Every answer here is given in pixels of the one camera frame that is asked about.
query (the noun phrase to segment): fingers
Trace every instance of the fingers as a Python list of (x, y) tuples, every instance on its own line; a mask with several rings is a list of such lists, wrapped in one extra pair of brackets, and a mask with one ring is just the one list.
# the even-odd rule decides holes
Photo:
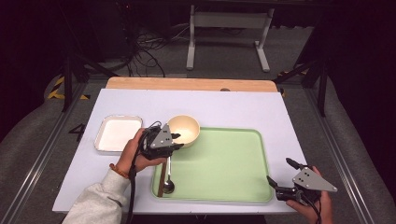
[(330, 198), (329, 192), (323, 190), (320, 195), (320, 200), (322, 202), (330, 202), (332, 199)]
[(302, 205), (300, 203), (297, 203), (294, 200), (287, 200), (286, 204), (291, 207), (292, 209), (296, 210), (297, 212), (303, 214), (305, 216), (309, 211), (308, 209), (311, 209), (310, 207), (307, 207), (305, 205)]
[(320, 171), (318, 170), (318, 168), (316, 166), (312, 166), (312, 169), (314, 170), (315, 173), (317, 173), (317, 175), (321, 175)]
[(145, 131), (145, 128), (140, 128), (132, 140), (138, 142), (140, 137), (142, 137), (143, 131)]
[(144, 156), (139, 155), (139, 156), (137, 156), (136, 163), (135, 163), (136, 171), (140, 172), (148, 166), (155, 166), (155, 165), (159, 165), (164, 162), (166, 162), (166, 158), (158, 158), (158, 159), (149, 161)]

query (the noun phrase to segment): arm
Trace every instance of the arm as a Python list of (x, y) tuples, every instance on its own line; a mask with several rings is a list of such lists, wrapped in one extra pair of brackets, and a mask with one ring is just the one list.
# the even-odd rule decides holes
[[(131, 168), (134, 153), (137, 151), (138, 140), (144, 129), (140, 129), (134, 139), (128, 141), (119, 161), (117, 169), (128, 175)], [(136, 158), (136, 171), (139, 172), (151, 165), (166, 162), (165, 158), (149, 161), (139, 155)], [(122, 207), (127, 205), (128, 200), (123, 196), (130, 181), (113, 170), (109, 170), (102, 183), (87, 187), (78, 196), (67, 214), (64, 224), (68, 223), (120, 223)]]
[[(321, 175), (319, 170), (314, 166), (314, 171), (318, 175)], [(305, 206), (300, 203), (297, 203), (293, 200), (286, 201), (286, 204), (301, 213), (309, 224), (316, 224), (318, 220), (318, 216), (315, 213), (314, 209), (310, 206)], [(315, 207), (319, 210), (319, 202), (315, 203)], [(320, 216), (322, 220), (322, 224), (332, 224), (332, 199), (329, 196), (329, 192), (322, 191), (320, 195)]]

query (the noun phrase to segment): metal stand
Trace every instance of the metal stand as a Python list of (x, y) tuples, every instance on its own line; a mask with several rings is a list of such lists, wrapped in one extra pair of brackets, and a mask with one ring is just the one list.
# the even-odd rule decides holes
[(255, 41), (255, 48), (262, 65), (263, 72), (269, 72), (270, 67), (265, 57), (264, 46), (265, 38), (271, 25), (274, 9), (268, 13), (222, 13), (222, 12), (195, 12), (195, 7), (191, 6), (190, 14), (190, 44), (187, 55), (187, 70), (194, 67), (195, 54), (195, 27), (228, 27), (228, 28), (250, 28), (262, 29), (260, 41)]
[(301, 81), (301, 84), (303, 85), (304, 88), (312, 88), (315, 85), (318, 78), (320, 78), (319, 89), (318, 89), (318, 110), (322, 117), (326, 117), (324, 113), (324, 101), (326, 96), (326, 84), (327, 84), (327, 76), (328, 76), (327, 60), (305, 63), (291, 70), (287, 74), (273, 79), (273, 81), (275, 82), (275, 84), (280, 84), (291, 77), (299, 75), (308, 68), (309, 70), (306, 73), (304, 79)]
[(46, 9), (49, 18), (53, 21), (58, 44), (64, 54), (64, 112), (72, 103), (72, 76), (74, 75), (79, 83), (87, 82), (90, 78), (84, 64), (88, 64), (108, 77), (117, 77), (118, 75), (82, 55), (81, 50), (77, 48), (77, 40), (73, 36), (73, 31), (70, 30), (57, 1), (43, 4), (43, 8)]

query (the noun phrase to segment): metal frame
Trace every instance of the metal frame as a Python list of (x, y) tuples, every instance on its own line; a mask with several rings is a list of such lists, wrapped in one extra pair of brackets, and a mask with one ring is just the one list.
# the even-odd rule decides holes
[(78, 99), (84, 92), (86, 86), (86, 83), (78, 83), (78, 85), (76, 86), (71, 104), (66, 111), (61, 113), (60, 117), (56, 121), (55, 126), (49, 134), (49, 138), (47, 139), (46, 144), (41, 149), (41, 152), (35, 160), (34, 165), (28, 172), (25, 180), (23, 181), (23, 184), (21, 185), (20, 190), (18, 191), (17, 195), (15, 196), (14, 200), (12, 201), (0, 223), (15, 223), (15, 221), (17, 220), (22, 208), (26, 204), (26, 201), (28, 200), (30, 194), (35, 188), (35, 184), (43, 173), (44, 168), (46, 167), (47, 162), (50, 159), (52, 151), (55, 149), (56, 142), (58, 141), (59, 135), (64, 125), (69, 119), (73, 108), (76, 106)]
[(255, 48), (259, 56), (263, 72), (269, 72), (270, 67), (263, 50), (264, 42), (271, 25), (274, 9), (268, 13), (222, 13), (222, 12), (195, 12), (195, 6), (191, 6), (190, 13), (190, 44), (187, 54), (187, 70), (194, 67), (195, 56), (195, 27), (228, 27), (262, 29), (260, 41), (255, 41)]
[(361, 191), (359, 190), (355, 178), (353, 177), (352, 173), (350, 172), (347, 166), (347, 162), (344, 159), (343, 153), (341, 152), (341, 149), (338, 146), (332, 134), (332, 130), (329, 126), (329, 123), (325, 118), (321, 116), (321, 112), (318, 110), (316, 106), (317, 98), (315, 96), (314, 91), (312, 89), (305, 89), (305, 94), (308, 98), (309, 103), (311, 104), (312, 108), (315, 111), (315, 115), (320, 124), (320, 127), (322, 128), (323, 132), (326, 135), (327, 141), (331, 149), (330, 154), (332, 155), (332, 160), (334, 161), (338, 173), (340, 174), (344, 182), (344, 185), (346, 187), (346, 192), (348, 193), (350, 197), (350, 201), (352, 201), (352, 204), (355, 207), (360, 222), (366, 224), (375, 223), (366, 205), (366, 202), (364, 201), (361, 195)]

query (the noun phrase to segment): stand leg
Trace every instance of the stand leg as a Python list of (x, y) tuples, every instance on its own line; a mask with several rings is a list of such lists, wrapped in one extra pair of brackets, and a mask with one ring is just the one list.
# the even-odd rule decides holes
[(194, 37), (194, 6), (191, 6), (190, 13), (190, 44), (189, 44), (189, 52), (187, 54), (187, 70), (192, 70), (194, 68), (194, 55), (195, 55), (195, 37)]
[(260, 63), (262, 64), (263, 72), (270, 72), (270, 66), (268, 65), (267, 58), (265, 57), (263, 47), (264, 47), (265, 39), (268, 34), (268, 30), (271, 25), (271, 20), (273, 18), (273, 15), (274, 15), (274, 9), (271, 8), (268, 10), (268, 13), (265, 17), (264, 26), (262, 27), (262, 38), (261, 38), (260, 42), (255, 41), (257, 54), (259, 55), (259, 60), (260, 60)]
[(90, 59), (88, 59), (88, 58), (86, 58), (86, 57), (84, 57), (84, 56), (82, 56), (80, 54), (75, 53), (74, 56), (75, 56), (76, 59), (78, 59), (78, 60), (76, 60), (76, 66), (79, 66), (78, 68), (82, 68), (83, 69), (83, 70), (81, 70), (80, 73), (83, 74), (84, 77), (86, 77), (84, 82), (88, 81), (89, 76), (88, 76), (86, 70), (83, 67), (84, 66), (83, 63), (81, 63), (81, 62), (84, 62), (84, 63), (88, 64), (92, 68), (96, 69), (97, 71), (99, 71), (100, 73), (103, 73), (104, 75), (106, 75), (108, 77), (119, 77), (119, 75), (111, 72), (110, 70), (106, 69), (105, 67), (103, 67), (99, 63), (95, 63), (95, 62), (91, 61)]
[(62, 112), (66, 111), (67, 108), (72, 103), (72, 71), (70, 69), (70, 58), (66, 57), (64, 59), (64, 109)]
[(322, 71), (320, 74), (319, 81), (319, 93), (318, 93), (318, 109), (322, 117), (326, 117), (324, 114), (324, 99), (326, 97), (326, 85), (327, 85), (327, 66), (326, 63), (322, 65)]
[(310, 68), (315, 63), (316, 63), (316, 61), (313, 61), (313, 62), (309, 62), (309, 63), (303, 64), (303, 65), (300, 65), (299, 67), (297, 67), (297, 68), (291, 70), (290, 72), (288, 72), (286, 75), (273, 79), (273, 81), (275, 82), (275, 84), (280, 84), (283, 81), (286, 81), (289, 78), (300, 74), (301, 72), (303, 72), (306, 69)]

